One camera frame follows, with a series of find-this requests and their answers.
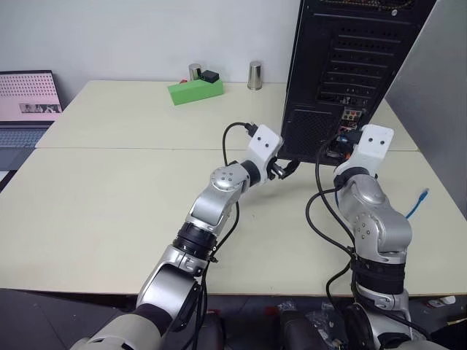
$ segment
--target green block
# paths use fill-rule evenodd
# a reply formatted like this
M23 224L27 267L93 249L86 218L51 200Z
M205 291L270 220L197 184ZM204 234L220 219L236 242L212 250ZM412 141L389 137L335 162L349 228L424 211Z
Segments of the green block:
M170 85L169 92L176 106L178 104L202 100L203 98L222 95L224 87L220 79L213 83L198 79L182 84Z

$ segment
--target computer tower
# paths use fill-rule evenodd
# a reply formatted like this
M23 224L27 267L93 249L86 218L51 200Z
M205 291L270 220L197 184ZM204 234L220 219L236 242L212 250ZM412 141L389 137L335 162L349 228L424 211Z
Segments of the computer tower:
M367 124L435 2L301 0L279 157L313 163L324 140ZM321 162L348 152L334 142Z

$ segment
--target laptop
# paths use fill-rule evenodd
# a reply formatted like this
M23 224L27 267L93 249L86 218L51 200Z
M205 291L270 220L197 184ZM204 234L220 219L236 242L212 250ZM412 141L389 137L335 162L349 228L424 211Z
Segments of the laptop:
M18 170L61 112L51 71L0 71L0 171Z

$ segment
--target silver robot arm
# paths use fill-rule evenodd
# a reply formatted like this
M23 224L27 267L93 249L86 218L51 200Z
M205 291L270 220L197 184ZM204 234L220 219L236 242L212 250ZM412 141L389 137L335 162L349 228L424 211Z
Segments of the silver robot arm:
M186 326L201 290L196 277L216 249L232 205L251 186L276 175L284 179L298 166L298 162L290 162L287 168L275 164L282 138L265 125L247 124L246 128L252 139L245 159L211 174L177 237L141 288L136 310L114 319L91 339L78 341L72 350L155 350L167 331Z
M397 321L411 321L404 268L412 229L390 205L375 177L392 137L391 129L363 126L351 157L334 171L334 184L341 188L339 211L355 237L356 258L351 264L355 303L344 311L347 337L351 349L444 349L413 341L412 328Z

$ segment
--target laptop screen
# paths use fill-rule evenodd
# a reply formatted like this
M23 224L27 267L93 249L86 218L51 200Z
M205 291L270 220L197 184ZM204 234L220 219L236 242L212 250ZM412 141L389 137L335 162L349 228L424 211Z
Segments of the laptop screen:
M51 71L0 72L0 122L53 121L61 112Z

